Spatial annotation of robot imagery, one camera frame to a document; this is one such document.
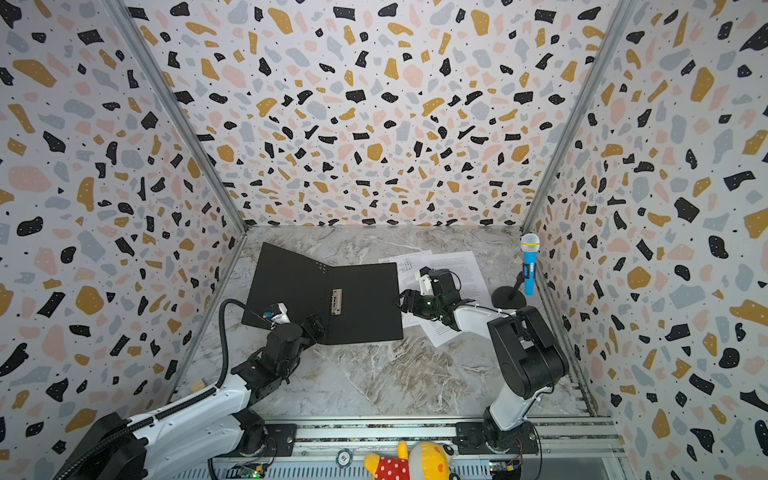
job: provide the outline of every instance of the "paper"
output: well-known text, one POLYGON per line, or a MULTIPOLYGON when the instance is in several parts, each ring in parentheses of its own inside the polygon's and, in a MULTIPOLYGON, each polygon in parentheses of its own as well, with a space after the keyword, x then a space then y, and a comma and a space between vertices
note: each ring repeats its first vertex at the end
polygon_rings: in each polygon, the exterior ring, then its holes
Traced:
MULTIPOLYGON (((454 282, 456 283, 456 288, 460 287, 459 292, 463 299, 474 300, 472 304, 491 305, 491 294, 488 292, 488 287, 485 285, 473 252, 438 253, 433 255, 431 250, 427 250, 384 258, 379 260, 379 262, 397 263, 400 292, 406 289, 419 290, 419 281, 416 275, 422 267, 428 266, 433 270, 445 268, 456 274, 454 282)), ((432 322, 420 319, 412 313, 403 315, 402 328, 416 325, 422 327, 424 333, 426 333, 434 346, 441 346, 460 333, 439 321, 432 322)))
MULTIPOLYGON (((419 280, 417 274, 419 269, 425 266, 426 261, 423 257, 432 255, 431 250, 421 252, 405 253, 397 257, 382 258, 379 263, 397 264, 397 283, 400 287, 400 293, 404 290, 418 290, 419 280)), ((419 319, 413 313, 402 314, 402 328, 419 325, 419 319)))

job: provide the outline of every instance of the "marble surface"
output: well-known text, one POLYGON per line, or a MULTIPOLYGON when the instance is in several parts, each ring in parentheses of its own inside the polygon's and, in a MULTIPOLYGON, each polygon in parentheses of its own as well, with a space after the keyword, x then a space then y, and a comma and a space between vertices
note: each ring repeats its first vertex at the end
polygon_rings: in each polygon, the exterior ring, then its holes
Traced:
MULTIPOLYGON (((246 301, 262 242, 333 266, 377 263, 418 250, 450 253, 472 250, 492 292, 511 285, 521 268, 519 232, 514 227, 254 227, 223 293, 246 301)), ((541 308, 538 292, 529 305, 541 308)), ((267 331, 240 323, 242 311, 226 314, 230 368, 266 342, 267 331)), ((289 385, 255 405, 261 415, 481 415, 503 379, 488 340, 463 333, 435 348, 421 327, 404 330, 394 342, 344 346, 316 345, 302 354, 289 385)), ((174 398, 190 393, 202 379, 216 381, 221 351, 214 319, 192 357, 174 398)), ((569 378, 534 406, 532 415, 585 415, 581 391, 569 378)))

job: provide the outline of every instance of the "round black base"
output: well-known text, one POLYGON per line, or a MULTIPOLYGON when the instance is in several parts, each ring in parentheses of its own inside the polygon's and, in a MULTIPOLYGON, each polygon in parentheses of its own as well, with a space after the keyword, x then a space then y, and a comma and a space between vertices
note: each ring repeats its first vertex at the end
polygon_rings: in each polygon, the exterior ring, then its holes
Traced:
POLYGON ((491 295, 491 302, 496 308, 517 310, 526 306, 525 295, 520 290, 514 291, 511 286, 500 286, 491 295))

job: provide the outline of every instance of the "stuffed toy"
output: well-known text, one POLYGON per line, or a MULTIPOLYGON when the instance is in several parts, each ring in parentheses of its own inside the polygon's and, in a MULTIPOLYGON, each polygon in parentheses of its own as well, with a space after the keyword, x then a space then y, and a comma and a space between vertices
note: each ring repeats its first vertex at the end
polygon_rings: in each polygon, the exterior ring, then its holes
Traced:
POLYGON ((417 443, 411 455, 405 442, 397 445, 397 457, 366 456, 364 465, 372 480, 460 480, 448 470, 455 456, 453 447, 432 442, 417 443))

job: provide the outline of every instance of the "wall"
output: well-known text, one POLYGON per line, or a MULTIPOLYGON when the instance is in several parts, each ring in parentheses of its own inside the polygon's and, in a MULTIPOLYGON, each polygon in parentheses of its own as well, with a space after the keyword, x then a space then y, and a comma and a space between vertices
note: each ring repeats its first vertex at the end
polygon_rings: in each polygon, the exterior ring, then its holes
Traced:
POLYGON ((512 225, 614 2, 128 4, 248 223, 512 225))
POLYGON ((230 219, 97 2, 2 2, 0 477, 170 395, 230 219))
POLYGON ((638 478, 768 478, 766 22, 638 2, 536 224, 638 478))

